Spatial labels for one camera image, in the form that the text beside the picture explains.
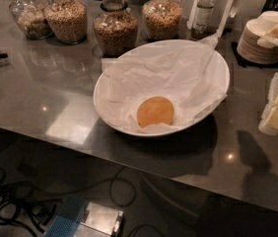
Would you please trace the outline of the orange fruit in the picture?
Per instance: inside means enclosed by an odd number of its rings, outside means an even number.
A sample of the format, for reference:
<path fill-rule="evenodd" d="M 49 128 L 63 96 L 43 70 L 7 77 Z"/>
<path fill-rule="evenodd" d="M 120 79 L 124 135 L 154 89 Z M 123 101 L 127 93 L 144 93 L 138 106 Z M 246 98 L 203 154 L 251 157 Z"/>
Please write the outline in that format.
<path fill-rule="evenodd" d="M 152 97 L 144 101 L 137 110 L 140 127 L 151 124 L 171 124 L 174 120 L 174 105 L 165 97 Z"/>

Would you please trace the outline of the black mat under plates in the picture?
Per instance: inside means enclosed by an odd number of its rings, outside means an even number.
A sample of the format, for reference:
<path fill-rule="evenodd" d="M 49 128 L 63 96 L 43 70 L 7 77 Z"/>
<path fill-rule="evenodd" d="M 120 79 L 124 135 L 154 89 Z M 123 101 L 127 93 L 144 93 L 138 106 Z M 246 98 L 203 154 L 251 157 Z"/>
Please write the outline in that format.
<path fill-rule="evenodd" d="M 276 69 L 278 68 L 278 62 L 274 64 L 258 64 L 251 61 L 246 60 L 245 58 L 241 57 L 240 54 L 237 52 L 238 43 L 236 41 L 231 42 L 231 48 L 233 54 L 237 60 L 239 66 L 246 68 L 248 66 L 257 67 L 259 69 L 267 68 L 267 69 Z"/>

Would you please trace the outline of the stack of paper plates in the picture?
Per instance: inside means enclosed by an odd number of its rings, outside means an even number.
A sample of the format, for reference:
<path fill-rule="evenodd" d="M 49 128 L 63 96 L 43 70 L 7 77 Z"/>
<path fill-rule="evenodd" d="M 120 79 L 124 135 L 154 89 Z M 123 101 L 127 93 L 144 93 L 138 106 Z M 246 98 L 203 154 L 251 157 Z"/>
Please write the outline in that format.
<path fill-rule="evenodd" d="M 278 62 L 278 12 L 266 11 L 249 20 L 237 47 L 238 54 L 247 61 L 272 65 Z"/>

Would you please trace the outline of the small glass bottle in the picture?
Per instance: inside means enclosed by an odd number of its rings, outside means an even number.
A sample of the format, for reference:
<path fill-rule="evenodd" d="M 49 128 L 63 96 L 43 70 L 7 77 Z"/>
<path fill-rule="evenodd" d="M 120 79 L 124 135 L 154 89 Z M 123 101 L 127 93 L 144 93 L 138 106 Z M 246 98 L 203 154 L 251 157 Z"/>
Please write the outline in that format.
<path fill-rule="evenodd" d="M 215 0 L 197 0 L 195 16 L 192 22 L 191 34 L 195 39 L 202 39 L 206 35 L 210 24 Z"/>

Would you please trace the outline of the glass jar of cereal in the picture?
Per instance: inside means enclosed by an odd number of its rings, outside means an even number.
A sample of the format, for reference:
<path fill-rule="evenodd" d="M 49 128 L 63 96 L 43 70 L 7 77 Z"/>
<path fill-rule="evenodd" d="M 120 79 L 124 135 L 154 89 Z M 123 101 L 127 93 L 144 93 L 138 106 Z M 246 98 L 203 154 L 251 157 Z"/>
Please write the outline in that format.
<path fill-rule="evenodd" d="M 142 8 L 142 22 L 149 40 L 170 40 L 177 33 L 182 15 L 180 0 L 150 0 Z"/>

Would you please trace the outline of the glass jar of nuts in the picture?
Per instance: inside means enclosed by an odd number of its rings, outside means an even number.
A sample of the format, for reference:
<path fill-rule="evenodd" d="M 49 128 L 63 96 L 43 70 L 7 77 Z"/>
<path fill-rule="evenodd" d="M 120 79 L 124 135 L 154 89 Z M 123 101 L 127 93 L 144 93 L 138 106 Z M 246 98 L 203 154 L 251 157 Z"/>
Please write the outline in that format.
<path fill-rule="evenodd" d="M 98 45 L 105 56 L 119 56 L 135 47 L 138 20 L 128 11 L 125 0 L 102 0 L 102 12 L 93 27 Z"/>

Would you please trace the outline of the blue and silver floor box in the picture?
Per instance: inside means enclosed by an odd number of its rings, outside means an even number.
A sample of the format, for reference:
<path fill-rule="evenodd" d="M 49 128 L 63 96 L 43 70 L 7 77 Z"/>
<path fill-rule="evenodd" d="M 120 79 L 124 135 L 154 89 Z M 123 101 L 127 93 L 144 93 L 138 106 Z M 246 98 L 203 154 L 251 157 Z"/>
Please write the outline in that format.
<path fill-rule="evenodd" d="M 87 199 L 70 197 L 43 237 L 121 237 L 124 213 Z"/>

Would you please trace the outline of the glass jar of beans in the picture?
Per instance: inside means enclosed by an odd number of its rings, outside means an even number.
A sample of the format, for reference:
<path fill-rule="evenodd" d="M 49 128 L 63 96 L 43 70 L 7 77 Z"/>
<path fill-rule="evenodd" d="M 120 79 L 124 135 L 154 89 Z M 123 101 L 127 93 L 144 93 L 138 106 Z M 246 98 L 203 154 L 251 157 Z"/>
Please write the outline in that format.
<path fill-rule="evenodd" d="M 76 44 L 87 38 L 87 9 L 81 1 L 51 0 L 44 16 L 60 42 Z"/>

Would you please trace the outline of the glass jar of grains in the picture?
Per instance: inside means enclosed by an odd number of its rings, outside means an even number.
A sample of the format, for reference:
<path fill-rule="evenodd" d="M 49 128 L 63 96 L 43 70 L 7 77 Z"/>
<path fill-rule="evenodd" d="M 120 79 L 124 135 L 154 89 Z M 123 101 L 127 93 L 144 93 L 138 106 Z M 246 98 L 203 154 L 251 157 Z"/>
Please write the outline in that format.
<path fill-rule="evenodd" d="M 46 39 L 52 30 L 44 16 L 47 0 L 13 0 L 10 14 L 22 33 L 31 40 Z"/>

